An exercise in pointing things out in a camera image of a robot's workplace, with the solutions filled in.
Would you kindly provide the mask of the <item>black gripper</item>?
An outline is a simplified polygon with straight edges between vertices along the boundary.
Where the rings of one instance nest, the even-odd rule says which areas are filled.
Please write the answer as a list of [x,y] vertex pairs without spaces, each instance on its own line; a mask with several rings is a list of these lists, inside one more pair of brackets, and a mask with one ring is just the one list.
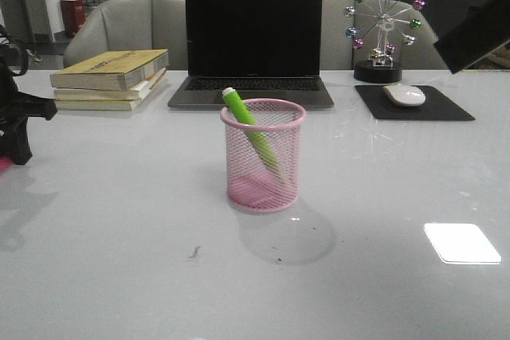
[[16,165],[32,158],[28,118],[51,120],[57,113],[54,100],[18,90],[14,78],[26,74],[30,55],[23,41],[1,28],[1,156]]

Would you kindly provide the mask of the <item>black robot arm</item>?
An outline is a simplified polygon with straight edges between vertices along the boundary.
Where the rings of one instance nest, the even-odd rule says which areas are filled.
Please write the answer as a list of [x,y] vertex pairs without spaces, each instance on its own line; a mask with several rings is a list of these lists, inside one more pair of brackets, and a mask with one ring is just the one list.
[[487,60],[509,68],[509,0],[488,0],[434,43],[452,74]]

